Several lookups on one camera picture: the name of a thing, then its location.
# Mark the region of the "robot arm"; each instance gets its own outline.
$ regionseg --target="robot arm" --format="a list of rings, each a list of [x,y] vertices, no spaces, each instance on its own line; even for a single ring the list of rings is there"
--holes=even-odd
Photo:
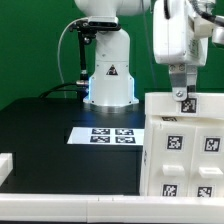
[[[75,3],[88,17],[83,23],[84,31],[93,30],[96,39],[95,72],[89,78],[84,106],[110,113],[135,109],[139,101],[134,97],[134,79],[129,73],[130,38],[116,16],[142,13],[151,1],[75,0]]]
[[[211,14],[215,0],[157,0],[154,7],[154,55],[169,66],[173,98],[195,92],[197,67],[205,66],[208,37],[224,43],[224,20]]]

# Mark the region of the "green wall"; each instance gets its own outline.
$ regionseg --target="green wall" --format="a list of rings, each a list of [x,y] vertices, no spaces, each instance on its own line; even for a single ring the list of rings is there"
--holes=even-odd
[[[223,0],[217,0],[216,14],[224,15]],[[15,99],[36,97],[60,84],[56,60],[58,40],[64,27],[82,16],[73,0],[0,0],[0,109]],[[147,18],[149,36],[152,37],[150,12]],[[156,65],[154,59],[158,87],[153,86],[143,17],[122,17],[120,22],[131,36],[130,72],[136,79],[136,96],[144,99],[145,92],[170,91],[167,66]],[[207,65],[199,69],[199,91],[223,92],[223,56],[224,51],[210,44]],[[77,80],[79,56],[76,33],[65,35],[61,58],[65,81]],[[87,58],[92,74],[94,45],[88,46]]]

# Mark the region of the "black tabletop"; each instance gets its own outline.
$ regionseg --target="black tabletop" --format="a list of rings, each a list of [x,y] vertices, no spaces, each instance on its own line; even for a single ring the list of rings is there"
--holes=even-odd
[[[73,127],[144,128],[136,112],[103,114],[71,99],[25,98],[0,112],[0,153],[14,170],[0,193],[138,195],[142,146],[68,145]]]

